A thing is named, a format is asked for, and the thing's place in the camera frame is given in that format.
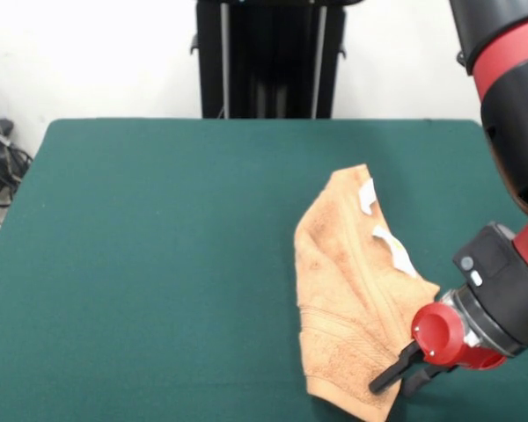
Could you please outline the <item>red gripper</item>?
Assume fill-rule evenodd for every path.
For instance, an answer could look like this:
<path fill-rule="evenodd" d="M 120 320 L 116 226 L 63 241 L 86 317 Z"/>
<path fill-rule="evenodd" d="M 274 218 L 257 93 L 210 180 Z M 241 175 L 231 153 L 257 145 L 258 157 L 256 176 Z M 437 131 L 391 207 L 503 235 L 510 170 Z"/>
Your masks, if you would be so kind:
<path fill-rule="evenodd" d="M 395 363 L 369 384 L 371 393 L 384 393 L 401 380 L 413 365 L 424 360 L 432 365 L 415 372 L 403 382 L 403 396 L 412 397 L 438 375 L 456 366 L 489 370 L 501 366 L 507 357 L 487 346 L 457 309 L 441 302 L 423 306 L 414 315 L 412 341 Z"/>

